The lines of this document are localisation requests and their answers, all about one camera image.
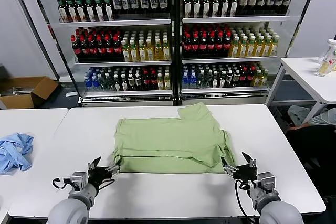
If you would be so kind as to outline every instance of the white table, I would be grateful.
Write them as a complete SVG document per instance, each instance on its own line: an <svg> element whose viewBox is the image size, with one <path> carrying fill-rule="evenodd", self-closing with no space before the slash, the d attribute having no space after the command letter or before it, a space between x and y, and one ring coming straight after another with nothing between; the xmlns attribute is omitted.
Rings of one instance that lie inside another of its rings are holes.
<svg viewBox="0 0 336 224"><path fill-rule="evenodd" d="M0 110L0 137L15 132L34 137L33 152L28 156L33 166L25 172L17 169L10 175L0 175L0 223L6 223L13 198L27 183L28 175L35 169L36 157L51 141L67 112L68 109Z"/></svg>
<svg viewBox="0 0 336 224"><path fill-rule="evenodd" d="M295 205L301 213L325 210L321 197L265 105L208 108L221 128L229 132L238 165L246 163L241 152L248 153L257 159L259 172L271 171L276 176L276 189L284 201ZM39 155L26 190L16 197L9 214L47 218L52 207L68 197L71 188L57 191L51 181L75 171L86 171L87 163L98 156L102 156L100 165L107 165L120 118L178 117L177 109L176 106L70 109L54 140ZM125 173L115 178L116 182L96 197L90 219L243 216L234 180L224 174ZM239 195L247 214L257 216L246 192Z"/></svg>
<svg viewBox="0 0 336 224"><path fill-rule="evenodd" d="M316 101L303 121L304 123L319 114L327 104L336 104L336 72L331 72L324 77L317 76L315 73L320 66L318 58L282 58L281 63L280 70L266 99L267 106L271 105L286 72Z"/></svg>

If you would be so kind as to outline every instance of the table leg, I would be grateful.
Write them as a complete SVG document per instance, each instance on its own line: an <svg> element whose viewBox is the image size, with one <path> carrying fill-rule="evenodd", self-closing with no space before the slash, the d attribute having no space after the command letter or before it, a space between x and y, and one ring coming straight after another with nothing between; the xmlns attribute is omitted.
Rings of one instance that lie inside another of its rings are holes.
<svg viewBox="0 0 336 224"><path fill-rule="evenodd" d="M304 119L303 123L307 123L310 119L312 119L314 116L320 114L320 112L324 109L326 104L324 104L321 101L317 101L314 105L314 107L311 109L307 117Z"/></svg>
<svg viewBox="0 0 336 224"><path fill-rule="evenodd" d="M274 99L274 96L275 96L275 94L276 94L276 92L277 92L277 90L278 90L278 88L279 88L279 86L281 84L281 81L282 81L285 73L286 73L286 70L284 69L284 66L281 64L279 72L278 72L278 74L277 74L277 76L275 78L273 86L271 87L270 92L269 92L269 94L267 96L267 99L266 99L266 102L265 102L265 105L267 107L271 106L272 101Z"/></svg>

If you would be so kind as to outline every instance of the cardboard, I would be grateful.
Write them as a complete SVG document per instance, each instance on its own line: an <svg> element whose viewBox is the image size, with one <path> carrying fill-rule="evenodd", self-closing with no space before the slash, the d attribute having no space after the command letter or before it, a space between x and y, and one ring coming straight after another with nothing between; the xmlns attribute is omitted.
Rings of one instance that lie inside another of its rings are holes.
<svg viewBox="0 0 336 224"><path fill-rule="evenodd" d="M0 97L2 105L7 109L32 109L44 103L57 88L58 83L48 77L20 77L0 81L1 91L9 90L13 86L34 90L30 94Z"/></svg>

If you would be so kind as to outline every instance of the shirt sleeve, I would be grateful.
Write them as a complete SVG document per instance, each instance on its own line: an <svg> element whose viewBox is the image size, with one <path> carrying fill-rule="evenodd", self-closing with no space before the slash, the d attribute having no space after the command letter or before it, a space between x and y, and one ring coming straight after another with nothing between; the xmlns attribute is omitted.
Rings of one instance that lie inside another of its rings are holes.
<svg viewBox="0 0 336 224"><path fill-rule="evenodd" d="M336 108L325 111L308 121L309 125L336 125Z"/></svg>

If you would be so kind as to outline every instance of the folded shirt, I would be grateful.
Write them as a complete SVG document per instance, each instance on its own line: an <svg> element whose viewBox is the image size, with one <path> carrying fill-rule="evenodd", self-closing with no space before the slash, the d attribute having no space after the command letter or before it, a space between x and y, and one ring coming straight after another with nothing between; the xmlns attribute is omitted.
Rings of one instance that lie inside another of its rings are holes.
<svg viewBox="0 0 336 224"><path fill-rule="evenodd" d="M180 118L121 119L114 163L121 172L223 173L221 157L235 165L228 134L208 108L179 109Z"/></svg>
<svg viewBox="0 0 336 224"><path fill-rule="evenodd" d="M0 138L0 174L10 172L12 168L28 170L32 164L24 157L33 150L34 137L15 133Z"/></svg>

